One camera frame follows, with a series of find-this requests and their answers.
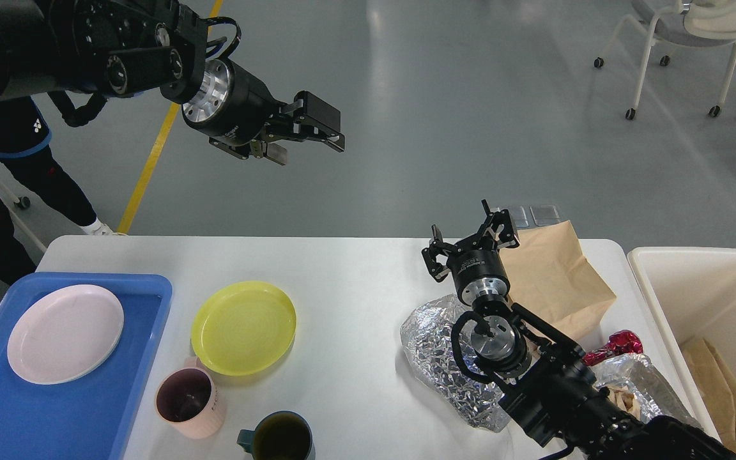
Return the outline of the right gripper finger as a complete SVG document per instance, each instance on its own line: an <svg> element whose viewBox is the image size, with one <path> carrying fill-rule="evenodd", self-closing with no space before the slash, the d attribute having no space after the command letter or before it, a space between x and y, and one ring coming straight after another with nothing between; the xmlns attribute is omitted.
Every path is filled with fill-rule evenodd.
<svg viewBox="0 0 736 460"><path fill-rule="evenodd" d="M443 282L452 271L448 264L464 251L459 245L445 242L438 226L431 227L431 234L429 244L422 250L422 257L430 277L435 282Z"/></svg>
<svg viewBox="0 0 736 460"><path fill-rule="evenodd" d="M508 209L491 209L486 200L481 200L486 215L476 233L464 239L464 251L499 250L520 247L519 233L514 227L513 218Z"/></svg>

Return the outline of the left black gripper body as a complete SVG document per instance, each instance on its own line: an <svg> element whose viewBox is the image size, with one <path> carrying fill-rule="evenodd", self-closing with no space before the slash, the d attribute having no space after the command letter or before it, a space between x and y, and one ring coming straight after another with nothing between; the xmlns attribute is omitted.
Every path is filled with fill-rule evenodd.
<svg viewBox="0 0 736 460"><path fill-rule="evenodd" d="M251 142L294 133L264 82L228 58L207 62L201 87L181 106L186 124L210 142Z"/></svg>

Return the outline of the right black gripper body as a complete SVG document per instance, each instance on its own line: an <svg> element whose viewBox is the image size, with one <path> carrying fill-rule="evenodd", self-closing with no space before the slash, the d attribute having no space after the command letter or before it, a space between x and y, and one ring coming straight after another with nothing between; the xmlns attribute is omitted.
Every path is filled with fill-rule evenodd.
<svg viewBox="0 0 736 460"><path fill-rule="evenodd" d="M458 300L463 305L473 305L482 295L508 297L511 284L497 250L452 247L446 249L446 256Z"/></svg>

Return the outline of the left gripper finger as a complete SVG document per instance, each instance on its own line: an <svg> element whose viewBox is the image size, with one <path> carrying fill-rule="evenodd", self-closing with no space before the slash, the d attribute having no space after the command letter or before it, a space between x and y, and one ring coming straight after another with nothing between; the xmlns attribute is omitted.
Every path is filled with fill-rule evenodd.
<svg viewBox="0 0 736 460"><path fill-rule="evenodd" d="M294 102L282 107L287 117L287 139L294 142L322 142L333 150L346 149L346 137L341 132L340 111L310 91L299 91Z"/></svg>
<svg viewBox="0 0 736 460"><path fill-rule="evenodd" d="M247 160L249 157L257 159L268 159L277 165L288 164L288 151L277 143L263 142L261 140L251 140L241 146L232 146L226 143L225 139L219 137L209 137L208 142L214 148L220 149L225 153L236 157L236 159Z"/></svg>

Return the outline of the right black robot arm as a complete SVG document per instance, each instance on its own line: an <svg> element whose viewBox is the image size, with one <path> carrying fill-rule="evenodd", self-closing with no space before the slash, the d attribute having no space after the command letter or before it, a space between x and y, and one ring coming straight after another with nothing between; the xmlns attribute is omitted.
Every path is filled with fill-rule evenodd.
<svg viewBox="0 0 736 460"><path fill-rule="evenodd" d="M511 284L500 248L516 248L519 236L506 209L482 202L485 221L455 243L438 226L422 256L432 279L452 277L468 307L452 325L452 356L465 378L495 384L499 406L544 447L554 438L588 459L736 459L736 454L701 429L659 415L640 422L595 386L575 340L519 303L508 299Z"/></svg>

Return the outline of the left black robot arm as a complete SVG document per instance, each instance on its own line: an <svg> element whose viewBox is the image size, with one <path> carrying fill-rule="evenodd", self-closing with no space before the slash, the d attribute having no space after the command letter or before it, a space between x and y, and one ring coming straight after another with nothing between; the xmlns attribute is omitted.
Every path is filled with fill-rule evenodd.
<svg viewBox="0 0 736 460"><path fill-rule="evenodd" d="M69 125L111 97L158 88L184 122L239 159L288 161L281 140L343 152L340 112L299 91L275 99L231 53L242 29L178 1L0 1L0 102L50 95Z"/></svg>

